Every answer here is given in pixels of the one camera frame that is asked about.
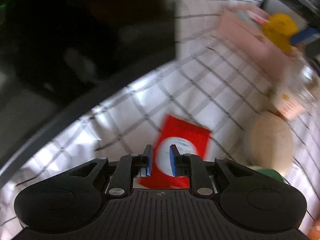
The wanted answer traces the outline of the red white paper packet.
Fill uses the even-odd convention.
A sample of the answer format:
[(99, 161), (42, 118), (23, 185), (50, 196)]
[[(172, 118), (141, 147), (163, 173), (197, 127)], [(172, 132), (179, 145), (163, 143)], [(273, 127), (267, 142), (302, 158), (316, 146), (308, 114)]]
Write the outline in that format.
[(170, 146), (180, 154), (190, 153), (204, 158), (210, 130), (168, 115), (153, 150), (151, 175), (141, 177), (138, 184), (147, 189), (187, 189), (189, 178), (174, 177), (170, 164)]

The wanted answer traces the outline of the white black grid tablecloth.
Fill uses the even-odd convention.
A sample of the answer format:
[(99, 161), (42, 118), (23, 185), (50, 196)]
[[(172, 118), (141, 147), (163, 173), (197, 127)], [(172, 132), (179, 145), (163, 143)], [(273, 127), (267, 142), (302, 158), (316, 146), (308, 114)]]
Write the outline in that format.
[[(275, 82), (217, 31), (225, 7), (263, 1), (176, 0), (175, 58), (99, 101), (1, 184), (1, 239), (308, 239), (319, 109), (283, 119), (295, 143), (286, 183), (259, 173), (244, 135), (271, 112)], [(142, 154), (168, 115), (210, 130), (206, 155), (180, 154), (187, 189), (147, 189)]]

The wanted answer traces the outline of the green lid glass jar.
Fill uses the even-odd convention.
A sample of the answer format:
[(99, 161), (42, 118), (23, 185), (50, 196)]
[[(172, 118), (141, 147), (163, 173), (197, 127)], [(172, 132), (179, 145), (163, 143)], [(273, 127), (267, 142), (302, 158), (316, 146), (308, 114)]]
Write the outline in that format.
[(280, 181), (282, 183), (286, 183), (285, 178), (279, 174), (276, 170), (269, 169), (269, 168), (260, 168), (257, 170), (259, 173), (264, 174), (270, 178), (273, 178), (277, 181)]

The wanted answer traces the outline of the clear plastic jar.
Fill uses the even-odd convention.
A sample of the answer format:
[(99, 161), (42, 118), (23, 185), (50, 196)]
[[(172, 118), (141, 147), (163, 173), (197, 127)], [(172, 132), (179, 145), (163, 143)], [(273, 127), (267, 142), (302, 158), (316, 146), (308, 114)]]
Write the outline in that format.
[(296, 57), (268, 99), (275, 115), (293, 120), (319, 102), (319, 75), (303, 56)]

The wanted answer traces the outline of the black computer monitor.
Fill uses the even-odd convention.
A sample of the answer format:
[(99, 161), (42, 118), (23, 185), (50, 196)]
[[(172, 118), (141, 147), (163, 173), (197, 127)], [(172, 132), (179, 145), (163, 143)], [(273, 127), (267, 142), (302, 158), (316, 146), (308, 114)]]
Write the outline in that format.
[(175, 58), (176, 0), (1, 0), (1, 184), (99, 101)]

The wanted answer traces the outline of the pink storage box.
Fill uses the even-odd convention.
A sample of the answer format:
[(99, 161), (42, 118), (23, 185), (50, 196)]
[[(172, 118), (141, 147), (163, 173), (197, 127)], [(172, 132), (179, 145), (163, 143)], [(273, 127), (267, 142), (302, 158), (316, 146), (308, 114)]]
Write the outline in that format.
[(236, 16), (237, 11), (246, 10), (264, 19), (270, 16), (252, 4), (225, 7), (217, 31), (252, 59), (257, 69), (261, 70), (267, 79), (277, 82), (283, 77), (291, 60), (258, 27)]

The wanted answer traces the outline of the yellow plastic funnel toy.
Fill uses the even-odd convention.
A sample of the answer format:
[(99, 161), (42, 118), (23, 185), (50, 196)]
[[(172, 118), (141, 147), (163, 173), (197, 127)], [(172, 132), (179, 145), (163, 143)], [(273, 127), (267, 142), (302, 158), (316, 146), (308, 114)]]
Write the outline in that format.
[(291, 50), (290, 38), (298, 33), (298, 27), (294, 20), (285, 14), (274, 14), (262, 27), (263, 34), (282, 52)]

